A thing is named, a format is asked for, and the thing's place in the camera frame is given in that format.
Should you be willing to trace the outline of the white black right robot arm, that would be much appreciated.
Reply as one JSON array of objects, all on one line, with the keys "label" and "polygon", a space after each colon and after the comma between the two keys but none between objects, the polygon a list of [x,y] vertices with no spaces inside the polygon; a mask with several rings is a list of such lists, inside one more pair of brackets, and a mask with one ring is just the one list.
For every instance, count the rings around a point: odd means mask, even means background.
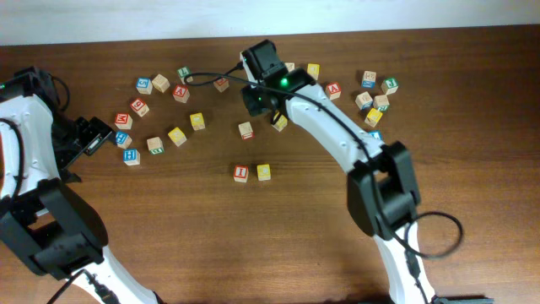
[{"label": "white black right robot arm", "polygon": [[304,69],[288,70],[271,41],[244,50],[240,60],[247,76],[241,94],[250,114],[271,111],[302,127],[346,173],[348,212],[379,249],[392,303],[489,302],[485,296],[437,296],[429,283],[423,261],[455,252],[464,230],[457,228],[456,242],[444,252],[420,252],[421,197],[411,155],[402,143],[385,144],[360,128]]}]

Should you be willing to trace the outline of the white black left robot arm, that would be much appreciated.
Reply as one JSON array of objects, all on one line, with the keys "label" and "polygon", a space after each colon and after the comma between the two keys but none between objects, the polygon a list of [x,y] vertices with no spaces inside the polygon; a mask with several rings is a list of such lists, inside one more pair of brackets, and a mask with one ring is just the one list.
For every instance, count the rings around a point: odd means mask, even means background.
[{"label": "white black left robot arm", "polygon": [[65,117],[57,85],[37,67],[1,85],[1,240],[34,274],[63,281],[55,302],[72,285],[99,303],[160,303],[109,248],[98,213],[68,185],[69,166],[91,156],[116,132],[97,117]]}]

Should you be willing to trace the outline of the red letter I block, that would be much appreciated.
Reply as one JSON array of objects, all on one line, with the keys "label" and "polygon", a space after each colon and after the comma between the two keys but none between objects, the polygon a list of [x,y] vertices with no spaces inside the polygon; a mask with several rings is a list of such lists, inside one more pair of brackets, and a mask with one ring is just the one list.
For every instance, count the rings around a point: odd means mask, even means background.
[{"label": "red letter I block", "polygon": [[248,166],[235,166],[233,172],[233,178],[236,182],[246,183],[249,176]]}]

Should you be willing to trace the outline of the yellow letter C block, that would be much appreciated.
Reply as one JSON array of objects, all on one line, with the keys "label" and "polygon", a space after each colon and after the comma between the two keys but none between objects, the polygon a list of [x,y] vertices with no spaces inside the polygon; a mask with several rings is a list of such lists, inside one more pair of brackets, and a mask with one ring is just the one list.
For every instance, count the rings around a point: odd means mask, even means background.
[{"label": "yellow letter C block", "polygon": [[271,179],[271,168],[269,164],[261,164],[256,167],[257,178],[260,182],[268,181]]}]

